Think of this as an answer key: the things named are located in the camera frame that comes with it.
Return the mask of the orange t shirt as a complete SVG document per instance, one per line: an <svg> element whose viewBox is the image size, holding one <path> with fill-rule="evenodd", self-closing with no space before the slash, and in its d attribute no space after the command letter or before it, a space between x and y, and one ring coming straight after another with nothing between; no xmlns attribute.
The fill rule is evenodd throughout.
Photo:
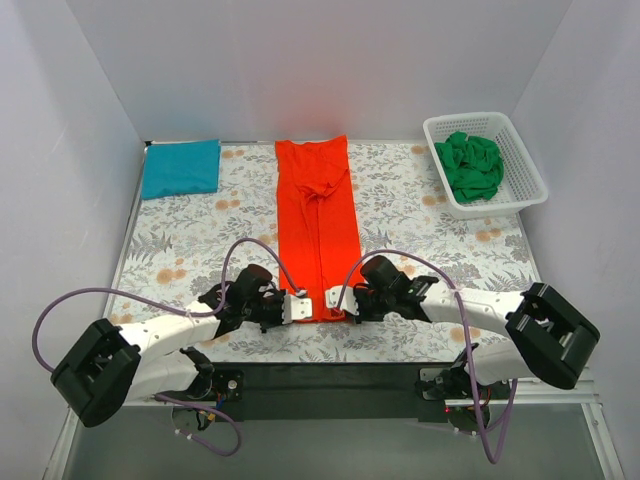
<svg viewBox="0 0 640 480"><path fill-rule="evenodd" d="M293 278L280 286L307 291L313 322L344 321L325 304L325 291L341 285L361 257L347 137L277 141L275 154L279 257Z"/></svg>

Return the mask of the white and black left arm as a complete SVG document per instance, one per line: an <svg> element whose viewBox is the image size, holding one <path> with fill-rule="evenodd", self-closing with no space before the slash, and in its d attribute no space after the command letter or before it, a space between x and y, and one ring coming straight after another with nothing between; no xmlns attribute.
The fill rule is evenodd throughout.
<svg viewBox="0 0 640 480"><path fill-rule="evenodd" d="M311 311L305 291L277 289L269 271L251 264L235 280L201 295L183 315L125 325L94 321L55 367L51 382L86 427L104 423L127 401L156 394L200 400L214 390L215 367L197 344L245 322L267 331Z"/></svg>

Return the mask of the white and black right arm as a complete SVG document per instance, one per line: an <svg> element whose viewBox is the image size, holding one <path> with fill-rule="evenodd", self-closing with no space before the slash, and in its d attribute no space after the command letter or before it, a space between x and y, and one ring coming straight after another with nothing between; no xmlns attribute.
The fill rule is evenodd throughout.
<svg viewBox="0 0 640 480"><path fill-rule="evenodd" d="M524 292L456 289L443 274L411 278L386 255L371 257L359 273L361 282L325 294L330 308L357 323L381 322L395 313L502 336L491 345L472 342L449 367L422 377L418 390L428 399L489 399L505 382L520 378L571 390L601 338L592 322L545 283L535 282Z"/></svg>

